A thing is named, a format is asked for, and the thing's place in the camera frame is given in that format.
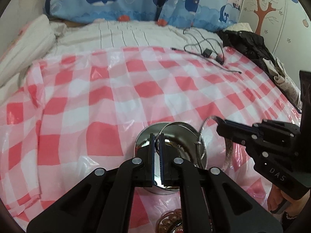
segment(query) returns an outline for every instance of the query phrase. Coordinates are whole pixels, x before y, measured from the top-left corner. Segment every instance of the metal screw head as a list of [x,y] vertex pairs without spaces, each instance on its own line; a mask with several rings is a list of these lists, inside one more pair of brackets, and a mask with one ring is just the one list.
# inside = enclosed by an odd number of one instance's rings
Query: metal screw head
[[211,169],[211,173],[214,174],[214,175],[218,175],[218,174],[220,174],[220,170],[217,167],[213,167]]
[[135,165],[139,165],[142,162],[141,158],[133,158],[132,159],[132,163]]
[[102,175],[104,175],[104,173],[105,173],[105,169],[103,169],[103,168],[97,168],[96,170],[95,170],[95,175],[97,175],[97,176],[102,176]]
[[182,158],[174,158],[174,163],[182,164],[183,163],[183,159]]
[[269,156],[268,152],[262,152],[262,155],[267,158]]

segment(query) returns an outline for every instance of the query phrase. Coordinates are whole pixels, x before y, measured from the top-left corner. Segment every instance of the wall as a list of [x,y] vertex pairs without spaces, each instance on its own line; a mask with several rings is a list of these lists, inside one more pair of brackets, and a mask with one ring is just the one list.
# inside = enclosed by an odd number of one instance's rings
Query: wall
[[0,57],[20,29],[43,11],[44,0],[11,0],[0,18]]
[[264,37],[300,86],[299,70],[311,70],[311,22],[298,0],[244,0],[239,21]]

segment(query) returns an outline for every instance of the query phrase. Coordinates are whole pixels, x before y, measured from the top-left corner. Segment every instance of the person's hand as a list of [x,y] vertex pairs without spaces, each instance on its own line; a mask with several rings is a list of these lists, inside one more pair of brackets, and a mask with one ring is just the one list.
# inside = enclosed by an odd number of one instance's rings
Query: person's hand
[[288,200],[291,205],[285,210],[290,217],[295,217],[300,214],[304,206],[310,197],[310,190],[302,197],[300,200],[294,200],[277,188],[275,185],[272,185],[272,189],[270,191],[268,197],[268,210],[273,211],[278,208],[282,200],[285,198]]

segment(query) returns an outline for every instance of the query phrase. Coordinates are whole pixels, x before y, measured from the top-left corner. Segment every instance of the pillow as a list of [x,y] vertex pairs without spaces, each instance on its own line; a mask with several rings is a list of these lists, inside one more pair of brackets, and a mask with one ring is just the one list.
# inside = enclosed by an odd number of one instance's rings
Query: pillow
[[79,23],[103,18],[121,22],[158,21],[176,27],[196,26],[210,31],[238,21],[242,0],[47,0],[52,16]]
[[241,3],[242,0],[168,0],[158,25],[194,26],[211,32],[223,30],[238,21]]
[[253,32],[249,23],[236,23],[234,25],[227,27],[225,30],[233,31],[233,32],[239,32],[239,31]]

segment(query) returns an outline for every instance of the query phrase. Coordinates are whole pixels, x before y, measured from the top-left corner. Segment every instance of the beads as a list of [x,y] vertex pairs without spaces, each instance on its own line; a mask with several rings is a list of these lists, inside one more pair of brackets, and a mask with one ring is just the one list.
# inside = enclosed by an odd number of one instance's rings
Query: beads
[[[167,233],[168,229],[177,221],[182,218],[182,211],[181,209],[175,209],[173,212],[167,213],[164,219],[160,222],[158,226],[158,232],[157,233]],[[176,233],[182,233],[183,232],[183,225],[179,225],[175,229]]]

